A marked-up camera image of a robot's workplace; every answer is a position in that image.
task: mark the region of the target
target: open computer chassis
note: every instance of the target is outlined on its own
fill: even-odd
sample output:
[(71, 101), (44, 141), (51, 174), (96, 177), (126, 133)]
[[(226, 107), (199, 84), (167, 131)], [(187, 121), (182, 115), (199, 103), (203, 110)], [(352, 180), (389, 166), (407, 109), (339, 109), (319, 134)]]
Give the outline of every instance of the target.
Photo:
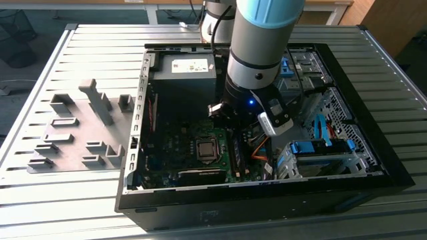
[(414, 185), (328, 46), (290, 43), (288, 51), (302, 48), (312, 49), (334, 84), (334, 91), (319, 94), (316, 106), (308, 106), (306, 117), (308, 115), (312, 117), (314, 111), (322, 111), (326, 104), (332, 103), (342, 108), (343, 112), (334, 116), (335, 125), (347, 128), (346, 138), (354, 139), (356, 145), (364, 149), (364, 164), (368, 166), (364, 173), (355, 174), (354, 177), (338, 175), (307, 179), (271, 178), (218, 185), (146, 188), (142, 185), (144, 176), (139, 169), (147, 164), (142, 131), (144, 132), (143, 119), (147, 118), (144, 115), (148, 108), (151, 69), (159, 64), (154, 53), (167, 50), (170, 54), (178, 55), (212, 54), (210, 45), (202, 43), (156, 44), (147, 45), (146, 48), (130, 147), (120, 168), (115, 204), (116, 212), (124, 213), (146, 231), (242, 224), (339, 213)]

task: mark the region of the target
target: white label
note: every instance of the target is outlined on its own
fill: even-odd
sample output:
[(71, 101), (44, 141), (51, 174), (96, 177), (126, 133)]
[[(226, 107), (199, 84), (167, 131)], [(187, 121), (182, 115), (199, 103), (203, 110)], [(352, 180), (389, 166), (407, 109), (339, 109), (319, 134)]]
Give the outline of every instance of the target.
[(175, 59), (172, 61), (172, 73), (208, 72), (208, 59)]
[(266, 165), (264, 165), (264, 169), (266, 169), (267, 173), (272, 174), (272, 172), (274, 172), (274, 168), (272, 168), (272, 166), (270, 166), (270, 164), (268, 164), (268, 163), (266, 163)]

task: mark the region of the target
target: blue cable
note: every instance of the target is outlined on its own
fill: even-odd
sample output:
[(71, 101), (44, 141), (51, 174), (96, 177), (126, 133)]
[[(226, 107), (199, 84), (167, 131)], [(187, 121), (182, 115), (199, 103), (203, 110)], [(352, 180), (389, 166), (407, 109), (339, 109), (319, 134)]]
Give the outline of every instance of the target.
[[(322, 129), (322, 136), (319, 133), (319, 123), (320, 123), (320, 129)], [(326, 141), (326, 146), (332, 146), (332, 142), (330, 140), (330, 135), (328, 135), (328, 126), (327, 126), (326, 116), (323, 116), (322, 114), (318, 114), (315, 116), (315, 121), (314, 121), (314, 138), (319, 139), (320, 137)]]

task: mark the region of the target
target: wooden table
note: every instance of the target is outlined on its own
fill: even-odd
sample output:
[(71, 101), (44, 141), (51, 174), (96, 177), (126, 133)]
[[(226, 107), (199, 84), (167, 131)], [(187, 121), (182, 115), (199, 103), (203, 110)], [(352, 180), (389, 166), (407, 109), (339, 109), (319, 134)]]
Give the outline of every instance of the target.
[[(158, 10), (190, 10), (190, 0), (0, 0), (0, 9), (135, 10), (147, 11), (148, 22), (158, 25)], [(192, 0), (200, 9), (203, 0)], [(326, 25), (338, 25), (354, 0), (306, 0), (306, 12), (331, 12)]]

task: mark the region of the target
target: slotted aluminum surface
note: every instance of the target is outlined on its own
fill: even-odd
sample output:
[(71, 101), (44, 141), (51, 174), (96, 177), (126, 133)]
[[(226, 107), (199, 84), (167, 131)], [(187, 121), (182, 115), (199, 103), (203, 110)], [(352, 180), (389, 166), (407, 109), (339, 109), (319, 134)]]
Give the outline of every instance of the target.
[(199, 33), (174, 25), (80, 25), (62, 36), (0, 149), (0, 239), (426, 239), (426, 99), (366, 31), (298, 26), (291, 41), (328, 44), (417, 186), (343, 214), (146, 234), (114, 211), (119, 171), (28, 174), (27, 151), (54, 114), (55, 93), (84, 98), (79, 80), (95, 78), (108, 97), (132, 94), (144, 44), (198, 43)]

